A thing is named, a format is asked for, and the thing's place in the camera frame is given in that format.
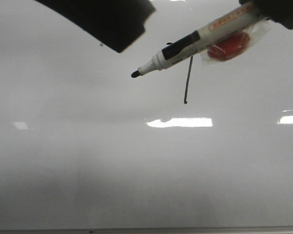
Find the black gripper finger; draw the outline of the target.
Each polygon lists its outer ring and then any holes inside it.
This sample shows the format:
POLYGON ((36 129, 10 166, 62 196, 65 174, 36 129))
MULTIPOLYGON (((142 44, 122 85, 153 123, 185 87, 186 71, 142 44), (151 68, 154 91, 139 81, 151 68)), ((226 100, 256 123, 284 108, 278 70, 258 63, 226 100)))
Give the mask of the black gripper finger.
POLYGON ((149 0, 40 0, 117 53, 145 32, 156 11, 149 0))
POLYGON ((293 0, 251 0, 262 16, 293 30, 293 0))

